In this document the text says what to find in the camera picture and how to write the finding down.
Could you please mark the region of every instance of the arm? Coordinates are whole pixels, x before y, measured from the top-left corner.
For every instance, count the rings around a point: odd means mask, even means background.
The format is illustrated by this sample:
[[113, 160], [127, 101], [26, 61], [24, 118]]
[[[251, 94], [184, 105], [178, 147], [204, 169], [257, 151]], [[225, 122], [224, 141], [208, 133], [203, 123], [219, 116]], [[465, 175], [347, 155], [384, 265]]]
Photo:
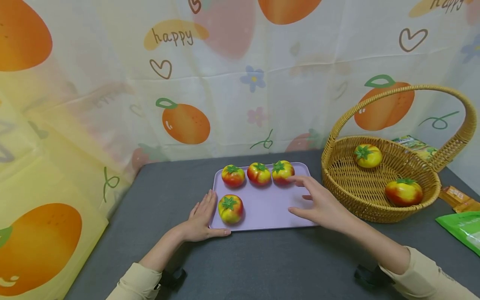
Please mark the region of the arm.
[[403, 247], [350, 213], [320, 183], [311, 177], [292, 176], [289, 180], [304, 186], [313, 201], [312, 209], [288, 210], [325, 228], [341, 232], [365, 248], [407, 299], [478, 300], [468, 289], [445, 274], [434, 261], [413, 248]]
[[139, 263], [132, 264], [107, 300], [155, 299], [161, 272], [184, 242], [230, 235], [228, 229], [208, 228], [216, 200], [216, 193], [210, 190], [202, 201], [195, 205], [186, 222], [169, 230]]

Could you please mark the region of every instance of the hand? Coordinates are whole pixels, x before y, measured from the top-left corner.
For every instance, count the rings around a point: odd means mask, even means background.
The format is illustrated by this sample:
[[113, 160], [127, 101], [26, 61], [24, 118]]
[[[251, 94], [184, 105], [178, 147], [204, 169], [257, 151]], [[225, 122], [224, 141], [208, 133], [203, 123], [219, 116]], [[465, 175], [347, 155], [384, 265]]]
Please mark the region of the hand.
[[203, 200], [192, 209], [188, 220], [178, 225], [185, 241], [201, 241], [209, 238], [226, 237], [231, 234], [229, 229], [208, 228], [208, 223], [215, 211], [216, 200], [216, 192], [209, 190]]
[[329, 190], [312, 177], [290, 176], [287, 180], [295, 182], [297, 186], [307, 188], [310, 195], [303, 195], [303, 198], [313, 201], [311, 209], [289, 207], [288, 211], [292, 214], [310, 220], [327, 229], [344, 233], [357, 220], [357, 217], [338, 202]]

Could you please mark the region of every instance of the basket handle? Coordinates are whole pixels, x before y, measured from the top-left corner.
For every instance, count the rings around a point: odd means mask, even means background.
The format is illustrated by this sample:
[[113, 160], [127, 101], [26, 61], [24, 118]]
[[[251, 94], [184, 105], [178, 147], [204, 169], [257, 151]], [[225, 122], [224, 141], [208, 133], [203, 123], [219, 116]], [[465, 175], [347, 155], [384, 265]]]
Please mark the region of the basket handle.
[[350, 108], [343, 116], [338, 119], [338, 121], [333, 126], [330, 136], [328, 137], [327, 143], [325, 145], [324, 152], [322, 154], [322, 161], [324, 159], [329, 160], [330, 156], [332, 155], [333, 146], [335, 141], [342, 130], [343, 126], [347, 123], [347, 121], [355, 115], [357, 111], [360, 111], [362, 108], [366, 107], [370, 103], [373, 103], [379, 99], [384, 97], [408, 92], [408, 91], [416, 91], [416, 90], [431, 90], [431, 91], [439, 91], [450, 94], [460, 100], [465, 107], [465, 119], [463, 121], [462, 126], [458, 129], [455, 135], [448, 140], [435, 155], [427, 162], [435, 172], [440, 172], [448, 163], [450, 163], [454, 157], [468, 144], [468, 142], [472, 139], [473, 134], [475, 133], [475, 129], [477, 127], [477, 113], [473, 104], [470, 100], [463, 95], [461, 92], [440, 85], [431, 85], [431, 84], [421, 84], [421, 85], [411, 85], [396, 88], [390, 91], [383, 92], [381, 94], [377, 94], [368, 98], [365, 101], [361, 101], [354, 107]]

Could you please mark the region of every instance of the green package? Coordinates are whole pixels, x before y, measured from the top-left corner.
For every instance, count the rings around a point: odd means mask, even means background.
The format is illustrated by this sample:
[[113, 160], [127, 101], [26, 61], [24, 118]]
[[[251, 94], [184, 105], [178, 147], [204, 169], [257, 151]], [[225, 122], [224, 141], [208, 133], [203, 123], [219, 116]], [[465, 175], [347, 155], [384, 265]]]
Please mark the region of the green package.
[[435, 220], [480, 256], [480, 212], [440, 216]]

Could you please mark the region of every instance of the fabric backdrop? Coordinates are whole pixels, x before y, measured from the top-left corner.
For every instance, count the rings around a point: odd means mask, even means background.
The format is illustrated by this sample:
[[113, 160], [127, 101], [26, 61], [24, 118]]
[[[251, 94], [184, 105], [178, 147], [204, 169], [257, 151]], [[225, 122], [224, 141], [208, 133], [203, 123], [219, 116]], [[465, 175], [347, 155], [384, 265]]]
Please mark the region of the fabric backdrop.
[[[0, 1], [0, 299], [62, 299], [146, 163], [320, 148], [364, 96], [409, 84], [477, 106], [479, 14], [480, 0]], [[464, 115], [421, 91], [341, 135], [439, 147]], [[477, 192], [479, 150], [476, 134], [450, 165]]]

